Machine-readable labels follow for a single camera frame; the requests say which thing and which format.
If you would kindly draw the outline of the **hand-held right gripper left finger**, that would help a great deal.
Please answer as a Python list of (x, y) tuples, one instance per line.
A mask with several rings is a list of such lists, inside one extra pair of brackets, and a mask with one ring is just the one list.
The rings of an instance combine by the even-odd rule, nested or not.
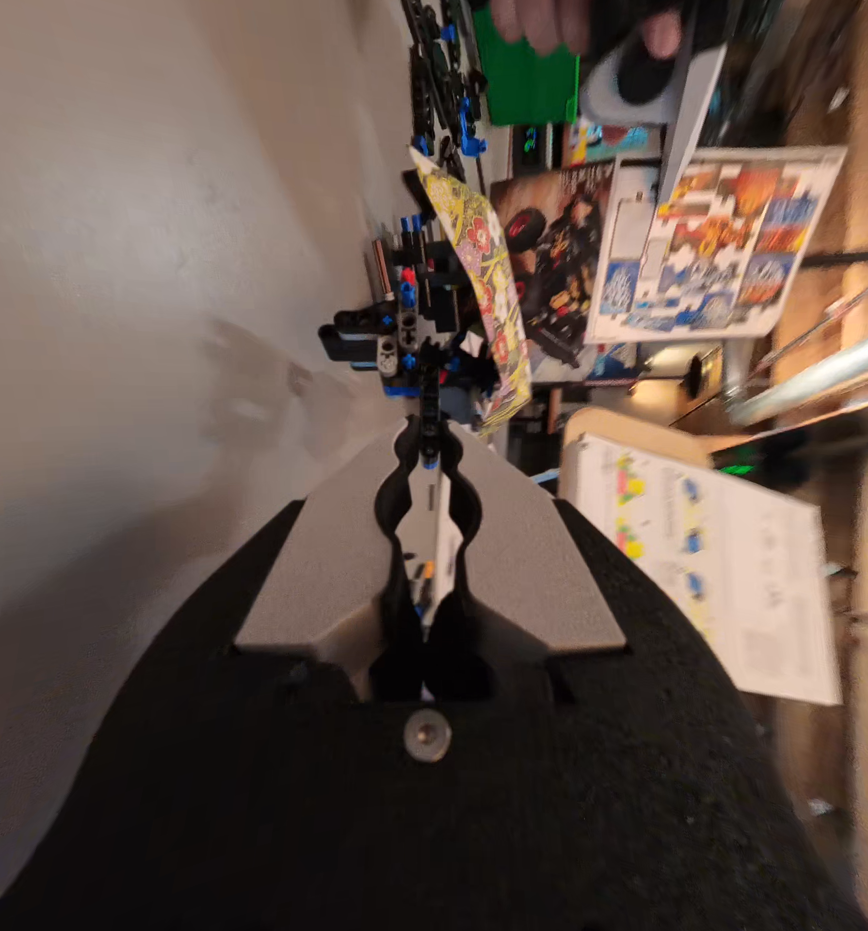
[(379, 697), (420, 689), (421, 620), (397, 534), (420, 427), (401, 418), (306, 497), (235, 636), (239, 652), (331, 665)]

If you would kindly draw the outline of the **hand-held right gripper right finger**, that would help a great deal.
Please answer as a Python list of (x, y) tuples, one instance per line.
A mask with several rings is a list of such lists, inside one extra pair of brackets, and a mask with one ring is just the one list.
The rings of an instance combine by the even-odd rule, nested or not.
[(487, 700), (549, 660), (624, 650), (627, 637), (555, 500), (463, 428), (440, 425), (458, 542), (426, 634), (426, 689)]

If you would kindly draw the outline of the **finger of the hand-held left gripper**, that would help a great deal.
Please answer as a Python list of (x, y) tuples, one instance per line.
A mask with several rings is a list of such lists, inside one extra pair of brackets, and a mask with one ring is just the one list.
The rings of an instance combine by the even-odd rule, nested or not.
[(658, 204), (673, 199), (674, 190), (696, 152), (727, 48), (708, 48), (690, 59), (675, 119), (668, 126), (661, 158)]

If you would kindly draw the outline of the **colourful sticker sheet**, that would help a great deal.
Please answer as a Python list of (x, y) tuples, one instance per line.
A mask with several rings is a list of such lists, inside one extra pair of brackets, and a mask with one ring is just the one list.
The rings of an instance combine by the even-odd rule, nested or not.
[(658, 200), (660, 163), (618, 157), (585, 342), (766, 336), (846, 158), (843, 145), (698, 149)]

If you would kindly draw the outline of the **black lego vehicle chassis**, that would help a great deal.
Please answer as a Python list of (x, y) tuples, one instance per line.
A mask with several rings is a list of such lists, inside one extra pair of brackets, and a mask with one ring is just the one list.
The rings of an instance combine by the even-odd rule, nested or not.
[(485, 341), (469, 347), (479, 323), (469, 278), (452, 246), (437, 237), (431, 209), (404, 216), (394, 235), (373, 239), (371, 255), (381, 299), (336, 312), (319, 327), (326, 356), (376, 373), (384, 394), (417, 402), (418, 458), (440, 462), (442, 393), (456, 388), (490, 401), (498, 390), (496, 363)]

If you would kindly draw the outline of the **blue lego panel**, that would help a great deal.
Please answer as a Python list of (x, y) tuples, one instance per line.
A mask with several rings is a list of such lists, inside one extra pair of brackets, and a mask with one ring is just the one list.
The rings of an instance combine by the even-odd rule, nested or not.
[(458, 103), (458, 122), (460, 129), (459, 148), (464, 157), (479, 159), (488, 150), (488, 141), (476, 135), (476, 122), (473, 103), (477, 100), (468, 96), (461, 97)]

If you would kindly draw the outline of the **lego set box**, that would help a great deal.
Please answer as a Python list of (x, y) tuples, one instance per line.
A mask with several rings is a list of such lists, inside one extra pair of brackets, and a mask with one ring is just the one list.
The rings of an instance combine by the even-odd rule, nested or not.
[(553, 385), (623, 379), (630, 361), (598, 362), (609, 351), (588, 342), (592, 295), (617, 164), (652, 169), (657, 185), (662, 132), (602, 126), (579, 117), (553, 124), (551, 170), (495, 181), (491, 203), (510, 249), (533, 381)]

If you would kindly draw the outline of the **pile of black lego pieces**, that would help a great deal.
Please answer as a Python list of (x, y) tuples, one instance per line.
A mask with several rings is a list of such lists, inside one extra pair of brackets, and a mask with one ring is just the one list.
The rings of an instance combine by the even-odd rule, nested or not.
[(464, 157), (460, 151), (458, 103), (463, 96), (473, 103), (476, 135), (483, 120), (487, 82), (480, 71), (472, 16), (467, 2), (401, 1), (409, 35), (409, 84), (412, 106), (411, 146), (466, 181), (466, 161), (476, 169), (485, 193), (482, 157)]

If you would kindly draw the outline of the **person's left hand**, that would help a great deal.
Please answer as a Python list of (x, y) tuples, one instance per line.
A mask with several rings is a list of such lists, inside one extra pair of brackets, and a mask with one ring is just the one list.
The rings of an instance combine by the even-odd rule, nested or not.
[(491, 1), (491, 17), (504, 42), (525, 40), (539, 56), (565, 46), (574, 55), (591, 46), (591, 1)]

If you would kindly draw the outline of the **green plastic bin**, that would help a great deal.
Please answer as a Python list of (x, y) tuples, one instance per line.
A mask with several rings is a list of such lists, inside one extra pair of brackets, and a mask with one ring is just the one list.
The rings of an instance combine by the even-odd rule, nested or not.
[(471, 12), (490, 123), (515, 127), (576, 122), (580, 57), (566, 46), (541, 57), (524, 39), (507, 43), (495, 27), (488, 2)]

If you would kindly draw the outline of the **small black device green display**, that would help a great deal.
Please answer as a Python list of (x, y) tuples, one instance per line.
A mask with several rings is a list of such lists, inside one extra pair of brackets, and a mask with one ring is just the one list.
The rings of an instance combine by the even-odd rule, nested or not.
[(511, 129), (510, 176), (530, 176), (551, 170), (553, 124), (518, 125)]

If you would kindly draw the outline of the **floral patterned paper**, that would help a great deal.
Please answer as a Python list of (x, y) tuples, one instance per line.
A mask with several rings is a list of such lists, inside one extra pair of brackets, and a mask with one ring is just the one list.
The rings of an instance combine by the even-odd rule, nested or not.
[(533, 396), (532, 371), (510, 249), (490, 200), (409, 147), (418, 180), (447, 242), (471, 285), (484, 342), (497, 368), (490, 398), (481, 402), (480, 434), (507, 425)]

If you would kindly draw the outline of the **silver ventilation duct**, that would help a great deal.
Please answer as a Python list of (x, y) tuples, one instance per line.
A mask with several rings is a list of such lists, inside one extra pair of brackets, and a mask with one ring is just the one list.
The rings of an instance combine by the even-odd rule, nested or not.
[(732, 425), (750, 426), (799, 408), (858, 380), (868, 380), (868, 338), (750, 399), (743, 399), (739, 394), (726, 394), (723, 403)]

